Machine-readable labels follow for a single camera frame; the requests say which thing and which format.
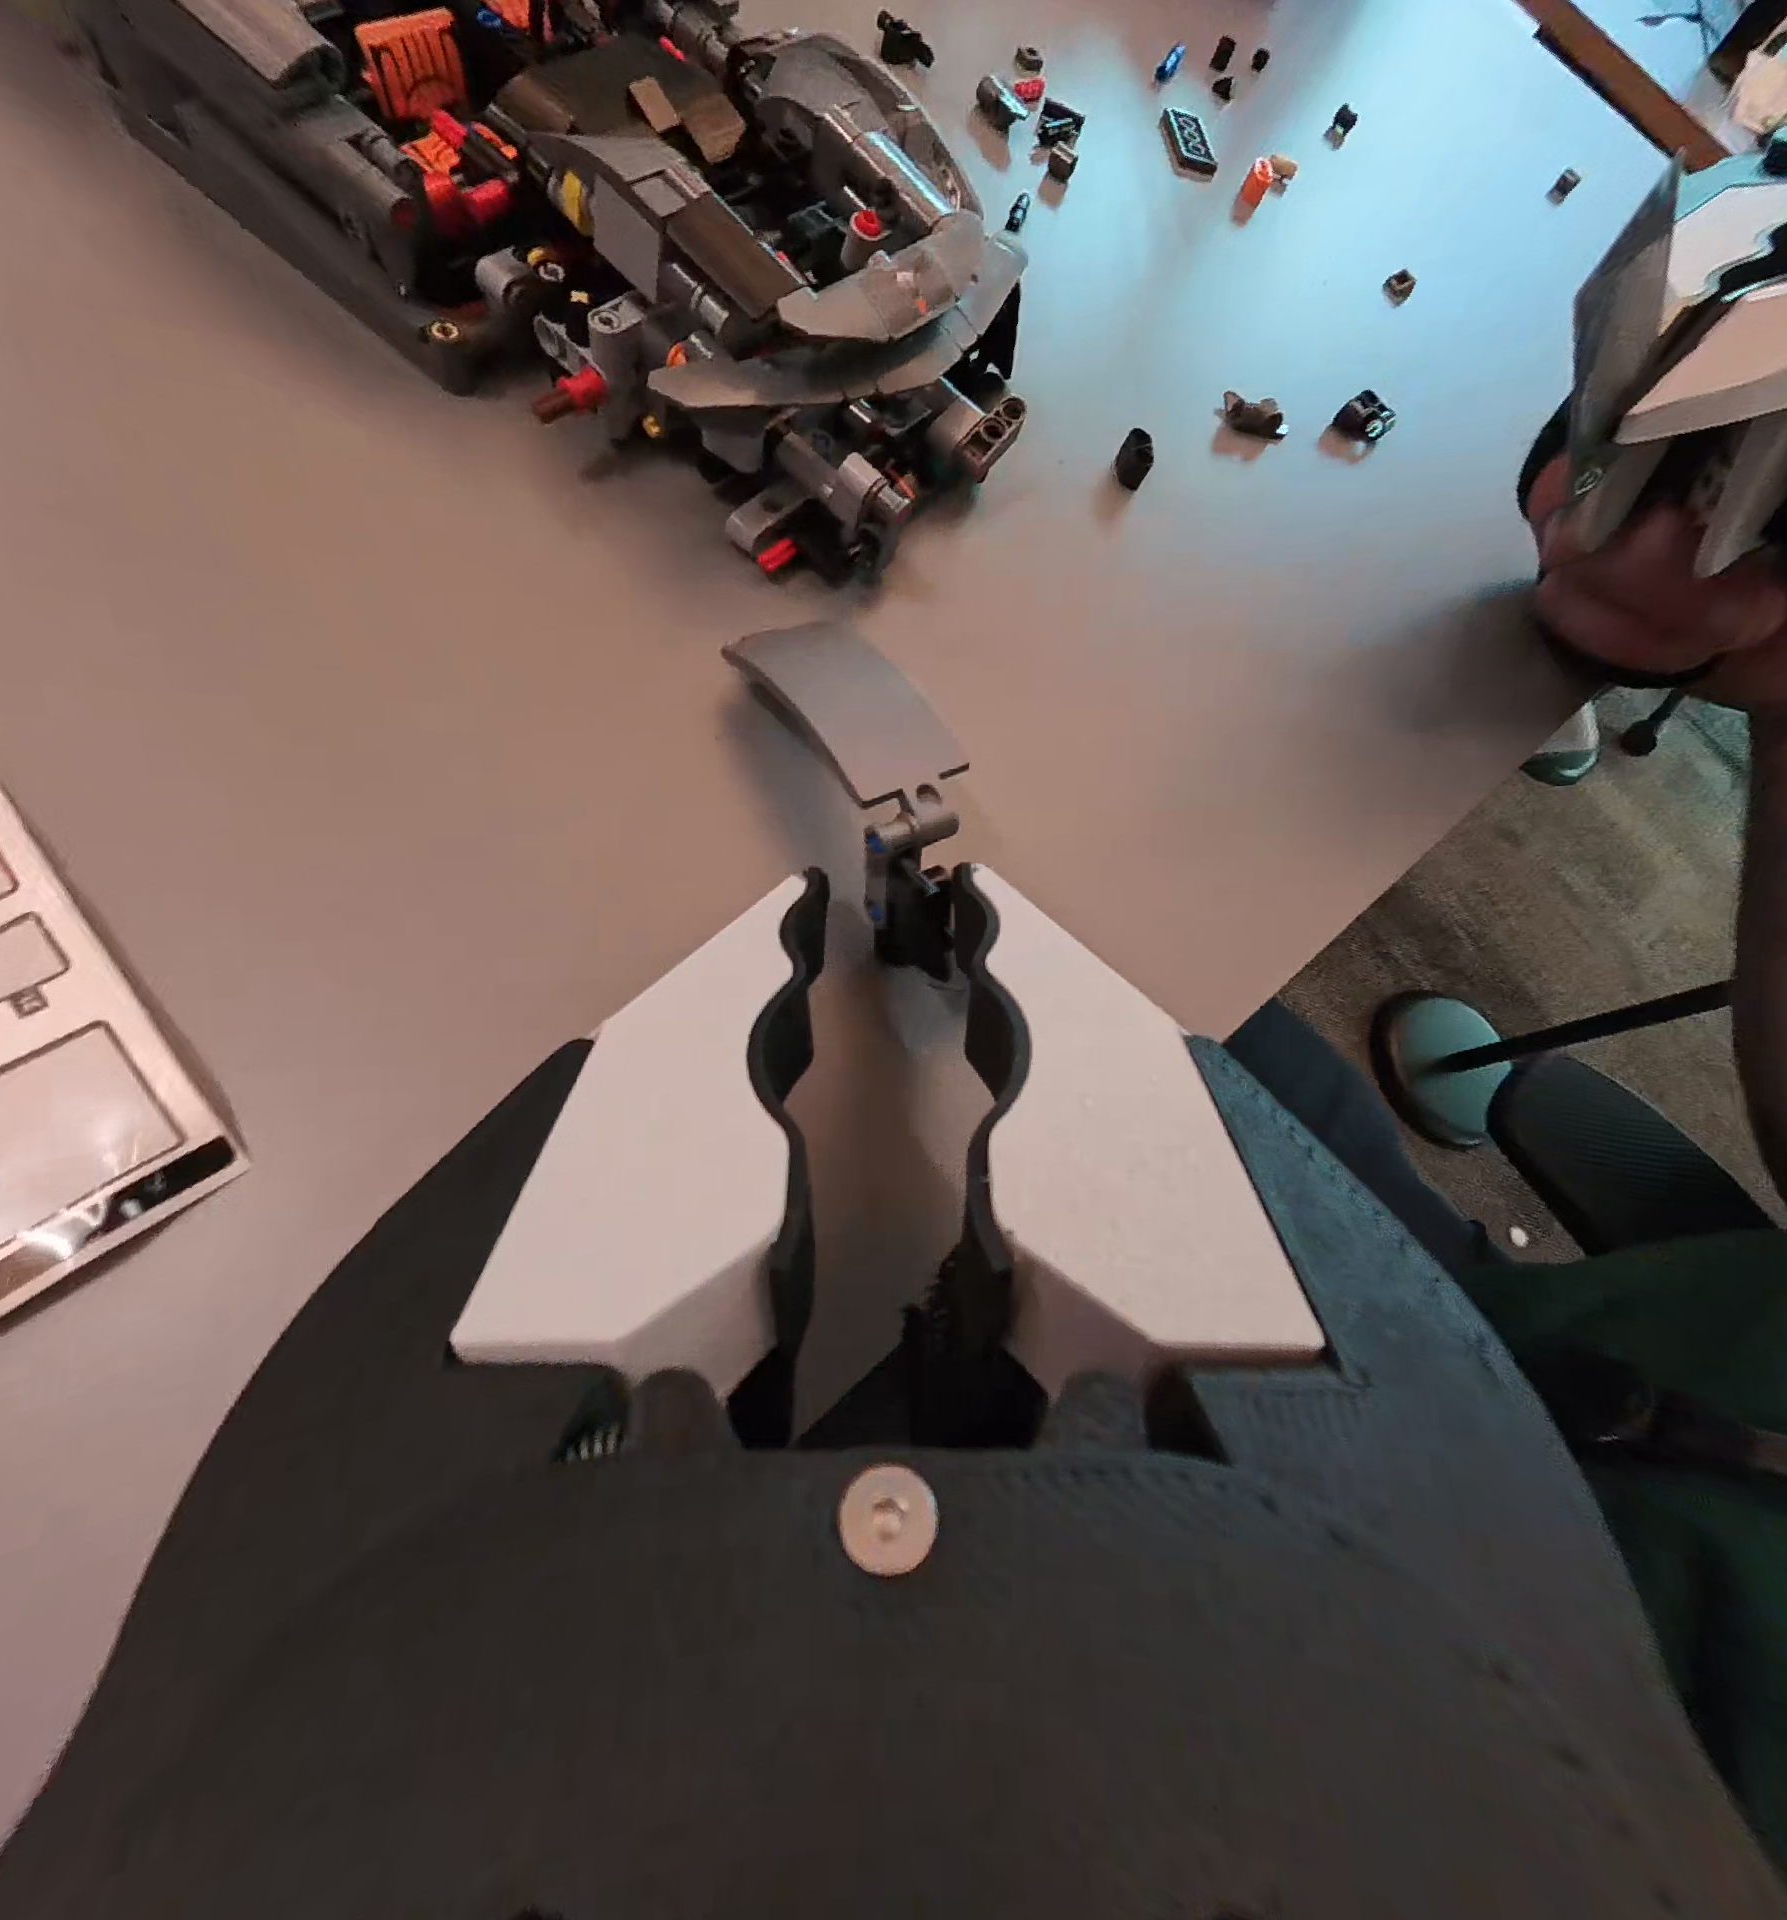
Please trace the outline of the dark mesh office chair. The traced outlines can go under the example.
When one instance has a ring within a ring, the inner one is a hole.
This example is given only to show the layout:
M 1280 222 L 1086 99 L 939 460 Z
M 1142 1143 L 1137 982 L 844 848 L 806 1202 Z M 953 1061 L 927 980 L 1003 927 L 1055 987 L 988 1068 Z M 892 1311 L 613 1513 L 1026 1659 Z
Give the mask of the dark mesh office chair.
M 1777 1230 L 1770 1211 L 1667 1116 L 1570 1054 L 1510 1068 L 1487 1129 L 1585 1255 Z

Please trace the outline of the person's dark trouser leg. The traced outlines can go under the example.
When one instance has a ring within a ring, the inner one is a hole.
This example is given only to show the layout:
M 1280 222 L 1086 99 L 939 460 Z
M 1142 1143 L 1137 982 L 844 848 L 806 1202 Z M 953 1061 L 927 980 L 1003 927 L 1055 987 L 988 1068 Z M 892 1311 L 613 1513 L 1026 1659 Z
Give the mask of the person's dark trouser leg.
M 1375 1084 L 1299 1015 L 1269 1000 L 1225 1048 L 1435 1261 L 1458 1276 L 1508 1263 L 1487 1228 L 1419 1175 Z

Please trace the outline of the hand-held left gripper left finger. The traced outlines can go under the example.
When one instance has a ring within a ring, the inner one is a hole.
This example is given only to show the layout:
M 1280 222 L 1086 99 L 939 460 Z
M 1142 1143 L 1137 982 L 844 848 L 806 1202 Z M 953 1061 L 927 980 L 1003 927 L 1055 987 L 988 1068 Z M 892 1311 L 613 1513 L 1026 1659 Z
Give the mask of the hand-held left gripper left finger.
M 688 1371 L 726 1402 L 810 1326 L 806 1136 L 831 880 L 786 876 L 594 1033 L 450 1332 L 465 1364 Z

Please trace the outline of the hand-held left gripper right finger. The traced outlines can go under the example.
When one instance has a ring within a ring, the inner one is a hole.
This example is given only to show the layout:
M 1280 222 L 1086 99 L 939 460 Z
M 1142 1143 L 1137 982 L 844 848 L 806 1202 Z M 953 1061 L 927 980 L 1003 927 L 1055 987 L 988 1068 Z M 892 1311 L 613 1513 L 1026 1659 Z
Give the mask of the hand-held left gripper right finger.
M 1312 1369 L 1328 1336 L 1188 1030 L 982 865 L 953 873 L 967 1145 L 955 1311 L 1055 1400 L 1091 1374 Z

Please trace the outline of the grey black lego vehicle model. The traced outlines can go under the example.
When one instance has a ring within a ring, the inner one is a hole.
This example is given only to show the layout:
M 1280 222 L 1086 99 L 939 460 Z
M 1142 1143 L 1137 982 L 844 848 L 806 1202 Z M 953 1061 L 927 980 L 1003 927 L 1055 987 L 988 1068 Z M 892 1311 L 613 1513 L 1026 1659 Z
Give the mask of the grey black lego vehicle model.
M 1018 228 L 895 62 L 737 5 L 67 5 L 127 131 L 438 386 L 679 448 L 774 578 L 874 585 L 1018 445 Z

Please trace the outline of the person's right hand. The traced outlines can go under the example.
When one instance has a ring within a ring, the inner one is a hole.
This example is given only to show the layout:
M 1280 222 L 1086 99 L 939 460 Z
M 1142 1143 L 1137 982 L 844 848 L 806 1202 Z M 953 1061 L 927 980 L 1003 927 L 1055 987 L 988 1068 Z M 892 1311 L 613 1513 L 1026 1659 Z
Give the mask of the person's right hand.
M 1672 503 L 1634 513 L 1588 550 L 1571 507 L 1566 425 L 1563 414 L 1549 422 L 1519 480 L 1542 629 L 1604 684 L 1680 684 L 1787 739 L 1787 504 L 1763 545 L 1709 576 L 1697 572 L 1701 528 Z

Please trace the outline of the wooden table edge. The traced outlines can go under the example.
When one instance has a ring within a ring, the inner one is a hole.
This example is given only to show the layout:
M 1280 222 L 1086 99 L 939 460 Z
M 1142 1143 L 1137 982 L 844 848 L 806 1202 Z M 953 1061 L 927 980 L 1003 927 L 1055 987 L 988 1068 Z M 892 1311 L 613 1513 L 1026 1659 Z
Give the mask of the wooden table edge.
M 1576 1 L 1518 1 L 1536 42 L 1659 154 L 1693 173 L 1732 153 Z

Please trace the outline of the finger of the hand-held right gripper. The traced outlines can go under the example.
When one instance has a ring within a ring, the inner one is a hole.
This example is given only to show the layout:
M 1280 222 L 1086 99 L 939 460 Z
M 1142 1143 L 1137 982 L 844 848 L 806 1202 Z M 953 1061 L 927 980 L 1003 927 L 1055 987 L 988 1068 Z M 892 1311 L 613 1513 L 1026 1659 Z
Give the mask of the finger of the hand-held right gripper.
M 1787 279 L 1726 300 L 1612 429 L 1644 448 L 1644 477 L 1674 471 L 1699 525 L 1695 570 L 1714 578 L 1759 547 L 1787 504 Z
M 1721 296 L 1787 312 L 1787 131 L 1703 169 L 1676 157 L 1659 184 L 1674 218 L 1662 321 Z

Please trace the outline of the scattered small lego pieces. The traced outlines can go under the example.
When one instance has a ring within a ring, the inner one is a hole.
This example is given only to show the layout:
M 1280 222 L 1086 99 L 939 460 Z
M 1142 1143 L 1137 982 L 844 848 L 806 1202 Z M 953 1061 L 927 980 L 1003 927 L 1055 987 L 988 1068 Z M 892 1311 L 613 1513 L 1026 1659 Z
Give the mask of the scattered small lego pieces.
M 906 67 L 929 67 L 936 59 L 927 36 L 905 16 L 894 14 L 886 8 L 875 16 L 875 31 L 880 33 L 880 58 L 890 66 Z M 1234 95 L 1235 77 L 1232 73 L 1234 58 L 1238 52 L 1238 42 L 1234 35 L 1224 35 L 1218 42 L 1218 49 L 1210 56 L 1208 72 L 1218 77 L 1212 82 L 1212 97 L 1221 103 L 1228 103 Z M 1169 47 L 1165 59 L 1156 67 L 1156 84 L 1165 86 L 1173 80 L 1181 66 L 1188 58 L 1188 47 L 1178 42 Z M 1022 45 L 1016 53 L 1018 79 L 1010 82 L 1013 92 L 1022 103 L 1041 101 L 1046 95 L 1044 69 L 1046 59 L 1030 43 Z M 1340 144 L 1359 121 L 1357 111 L 1349 104 L 1336 109 L 1331 125 L 1328 137 L 1333 144 Z M 1051 157 L 1073 157 L 1073 142 L 1081 131 L 1081 114 L 1073 107 L 1046 104 L 1042 114 L 1042 130 L 1036 135 L 1038 144 L 1051 153 Z M 1275 159 L 1275 167 L 1280 173 L 1279 180 L 1293 178 L 1293 165 L 1283 159 Z M 1559 173 L 1549 189 L 1549 201 L 1559 205 L 1566 198 L 1578 189 L 1579 175 L 1578 169 L 1568 169 Z M 1283 429 L 1283 416 L 1277 409 L 1263 401 L 1258 405 L 1246 401 L 1230 399 L 1225 404 L 1225 417 L 1230 423 L 1239 427 L 1244 434 L 1265 441 L 1277 441 Z M 1571 405 L 1563 404 L 1555 409 L 1552 417 L 1541 427 L 1539 437 L 1529 445 L 1527 457 L 1519 471 L 1515 483 L 1515 500 L 1522 511 L 1527 511 L 1529 492 L 1541 474 L 1552 464 L 1559 454 L 1559 445 L 1563 432 L 1571 419 Z M 1375 442 L 1388 425 L 1391 417 L 1375 399 L 1361 396 L 1350 401 L 1342 412 L 1340 419 L 1335 423 L 1335 432 L 1357 441 L 1361 445 Z M 1124 492 L 1134 492 L 1156 464 L 1156 442 L 1152 432 L 1142 427 L 1132 427 L 1123 438 L 1123 445 L 1116 448 L 1112 460 L 1115 481 Z

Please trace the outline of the person's green shirt torso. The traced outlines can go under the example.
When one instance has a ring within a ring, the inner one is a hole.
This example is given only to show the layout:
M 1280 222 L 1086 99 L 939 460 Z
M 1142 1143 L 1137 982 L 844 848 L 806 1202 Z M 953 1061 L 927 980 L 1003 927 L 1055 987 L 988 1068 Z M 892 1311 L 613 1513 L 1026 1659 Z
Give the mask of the person's green shirt torso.
M 1787 1878 L 1787 1230 L 1463 1285 L 1582 1464 L 1674 1691 Z

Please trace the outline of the grey curved lego panel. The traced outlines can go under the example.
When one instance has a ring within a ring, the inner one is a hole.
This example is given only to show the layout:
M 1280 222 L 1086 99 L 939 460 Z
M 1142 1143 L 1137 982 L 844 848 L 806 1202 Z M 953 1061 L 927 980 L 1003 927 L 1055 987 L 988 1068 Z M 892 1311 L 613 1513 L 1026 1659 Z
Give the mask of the grey curved lego panel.
M 950 985 L 951 876 L 933 854 L 962 830 L 953 782 L 969 758 L 953 730 L 892 658 L 840 621 L 746 633 L 722 658 L 861 812 L 862 907 L 877 958 Z

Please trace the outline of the black pole stand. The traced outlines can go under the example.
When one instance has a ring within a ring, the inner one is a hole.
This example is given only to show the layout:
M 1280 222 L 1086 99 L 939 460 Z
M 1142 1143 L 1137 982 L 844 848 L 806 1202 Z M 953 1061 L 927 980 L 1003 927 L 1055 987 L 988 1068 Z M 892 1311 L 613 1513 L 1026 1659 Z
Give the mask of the black pole stand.
M 1369 1058 L 1403 1123 L 1443 1148 L 1468 1150 L 1489 1136 L 1489 1116 L 1512 1068 L 1552 1051 L 1601 1044 L 1730 1006 L 1732 980 L 1645 998 L 1609 1013 L 1508 1037 L 1456 996 L 1400 994 L 1375 1010 Z

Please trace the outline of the white sticker sheet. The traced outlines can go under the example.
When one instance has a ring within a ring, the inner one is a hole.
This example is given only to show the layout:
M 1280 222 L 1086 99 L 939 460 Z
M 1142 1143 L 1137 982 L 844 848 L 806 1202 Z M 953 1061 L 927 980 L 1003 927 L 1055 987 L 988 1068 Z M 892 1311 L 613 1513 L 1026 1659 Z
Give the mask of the white sticker sheet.
M 0 784 L 0 1322 L 243 1173 Z

